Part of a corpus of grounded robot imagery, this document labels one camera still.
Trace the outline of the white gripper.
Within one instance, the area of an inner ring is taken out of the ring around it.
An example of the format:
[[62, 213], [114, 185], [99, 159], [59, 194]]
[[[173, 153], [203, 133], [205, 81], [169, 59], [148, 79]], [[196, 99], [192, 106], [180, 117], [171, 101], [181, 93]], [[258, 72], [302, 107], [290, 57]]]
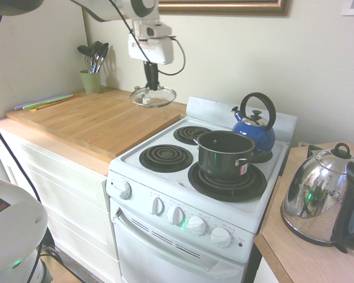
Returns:
[[159, 85], [159, 71], [157, 64], [168, 65], [173, 62], [173, 44], [172, 39], [167, 38], [150, 38], [147, 41], [136, 41], [129, 34], [128, 37], [129, 56], [133, 59], [144, 62], [144, 71], [146, 76], [146, 88], [157, 90]]

